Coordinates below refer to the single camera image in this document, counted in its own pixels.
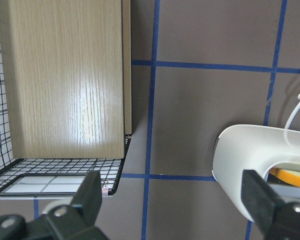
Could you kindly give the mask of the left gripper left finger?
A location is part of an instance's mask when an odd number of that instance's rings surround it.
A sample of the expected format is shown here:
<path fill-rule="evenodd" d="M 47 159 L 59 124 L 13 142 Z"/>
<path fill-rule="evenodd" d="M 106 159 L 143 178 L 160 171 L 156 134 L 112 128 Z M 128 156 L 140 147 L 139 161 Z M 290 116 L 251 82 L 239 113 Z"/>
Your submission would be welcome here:
<path fill-rule="evenodd" d="M 75 208 L 88 226 L 94 226 L 102 205 L 101 175 L 88 172 L 75 193 L 70 206 Z"/>

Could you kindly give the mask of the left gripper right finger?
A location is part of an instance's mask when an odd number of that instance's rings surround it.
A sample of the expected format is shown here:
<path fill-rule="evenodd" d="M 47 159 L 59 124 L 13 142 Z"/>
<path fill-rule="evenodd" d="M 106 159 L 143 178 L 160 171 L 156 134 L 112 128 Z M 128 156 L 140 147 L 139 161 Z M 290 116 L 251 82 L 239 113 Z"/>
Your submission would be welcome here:
<path fill-rule="evenodd" d="M 269 230 L 285 201 L 252 169 L 242 172 L 241 201 L 260 230 Z"/>

